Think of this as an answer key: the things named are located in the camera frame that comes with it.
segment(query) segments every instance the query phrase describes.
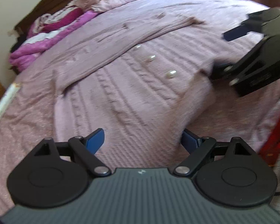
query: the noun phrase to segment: pink bedspread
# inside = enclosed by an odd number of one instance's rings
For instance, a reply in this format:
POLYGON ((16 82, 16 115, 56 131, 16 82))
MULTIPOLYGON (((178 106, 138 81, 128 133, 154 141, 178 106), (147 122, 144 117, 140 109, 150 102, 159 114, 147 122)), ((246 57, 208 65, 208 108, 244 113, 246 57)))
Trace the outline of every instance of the pink bedspread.
POLYGON ((102 127, 106 140, 96 155, 112 169, 183 160, 187 125, 217 140, 241 136, 259 149, 280 115, 280 80, 238 98, 208 74, 259 41, 249 34, 226 42, 221 34, 262 9, 245 0, 138 0, 44 52, 17 77, 23 86, 0 121, 0 214, 13 206, 8 174, 47 136, 63 141, 102 127), (192 16, 205 23, 185 26, 192 16), (169 70, 176 76, 168 78, 169 70))
POLYGON ((31 42, 24 43, 16 51, 10 54, 10 63, 13 66, 17 66, 19 71, 27 69, 28 66, 34 62, 44 51, 50 49, 53 45, 57 44, 71 32, 75 31, 93 19, 97 14, 98 13, 93 11, 87 11, 71 24, 60 28, 59 31, 53 31, 53 33, 58 32, 58 34, 52 35, 51 38, 45 38, 40 41, 36 40, 36 42, 32 41, 34 37, 30 38, 31 42))

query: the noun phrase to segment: metal pin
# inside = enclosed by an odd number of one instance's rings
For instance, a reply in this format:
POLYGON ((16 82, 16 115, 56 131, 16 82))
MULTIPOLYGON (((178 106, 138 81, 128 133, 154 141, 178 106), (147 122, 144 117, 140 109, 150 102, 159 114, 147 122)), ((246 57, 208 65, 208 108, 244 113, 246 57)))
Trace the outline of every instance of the metal pin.
POLYGON ((238 78, 233 79, 230 83, 229 86, 233 86, 234 84, 236 84, 239 81, 238 78))
POLYGON ((99 167, 96 167, 94 169, 94 171, 98 174, 106 174, 107 172, 109 172, 109 168, 104 167, 104 166, 99 166, 99 167))
POLYGON ((187 174, 188 172, 190 172, 190 169, 186 166, 179 166, 175 169, 175 171, 179 174, 187 174))
POLYGON ((224 72, 229 71, 232 67, 233 67, 233 66, 228 66, 228 67, 226 67, 226 68, 224 69, 224 72))

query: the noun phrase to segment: logo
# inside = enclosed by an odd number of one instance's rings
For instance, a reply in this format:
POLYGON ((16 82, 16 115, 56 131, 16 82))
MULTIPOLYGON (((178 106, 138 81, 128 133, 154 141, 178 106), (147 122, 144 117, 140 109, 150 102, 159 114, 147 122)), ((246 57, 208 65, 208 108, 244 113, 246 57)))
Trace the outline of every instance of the logo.
POLYGON ((144 169, 141 169, 140 171, 138 171, 139 174, 144 174, 146 173, 146 171, 144 169))

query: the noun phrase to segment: red object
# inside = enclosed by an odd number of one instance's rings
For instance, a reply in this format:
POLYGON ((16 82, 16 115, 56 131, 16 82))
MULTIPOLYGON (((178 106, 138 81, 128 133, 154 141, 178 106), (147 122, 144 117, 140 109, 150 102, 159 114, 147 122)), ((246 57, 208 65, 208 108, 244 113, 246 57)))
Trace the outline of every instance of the red object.
POLYGON ((280 154, 280 119, 269 139, 260 149, 259 155, 269 166, 274 166, 280 154))

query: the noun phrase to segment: wooden headboard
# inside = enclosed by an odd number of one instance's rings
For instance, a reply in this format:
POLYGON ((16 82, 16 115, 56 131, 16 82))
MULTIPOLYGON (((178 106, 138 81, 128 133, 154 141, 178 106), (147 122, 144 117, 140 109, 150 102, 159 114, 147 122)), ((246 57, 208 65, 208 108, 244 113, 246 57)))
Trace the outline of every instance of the wooden headboard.
POLYGON ((53 14, 64 8, 71 0, 41 0, 36 7, 24 17, 15 27, 14 30, 19 35, 27 33, 32 23, 45 13, 53 14))

